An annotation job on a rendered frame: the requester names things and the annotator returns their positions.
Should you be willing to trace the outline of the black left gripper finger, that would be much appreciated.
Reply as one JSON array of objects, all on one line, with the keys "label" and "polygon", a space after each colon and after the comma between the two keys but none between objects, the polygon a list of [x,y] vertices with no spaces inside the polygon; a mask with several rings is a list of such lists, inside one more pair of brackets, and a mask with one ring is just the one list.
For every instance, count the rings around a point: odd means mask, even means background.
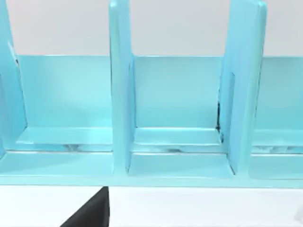
[{"label": "black left gripper finger", "polygon": [[109,227],[109,188],[102,187],[60,227]]}]

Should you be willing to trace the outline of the light blue rack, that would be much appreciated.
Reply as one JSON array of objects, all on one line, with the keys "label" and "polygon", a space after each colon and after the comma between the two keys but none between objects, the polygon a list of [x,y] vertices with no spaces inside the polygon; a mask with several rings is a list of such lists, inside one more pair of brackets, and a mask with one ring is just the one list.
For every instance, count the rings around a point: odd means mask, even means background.
[{"label": "light blue rack", "polygon": [[0,185],[303,189],[303,56],[263,56],[267,4],[231,0],[223,56],[22,55],[0,0]]}]

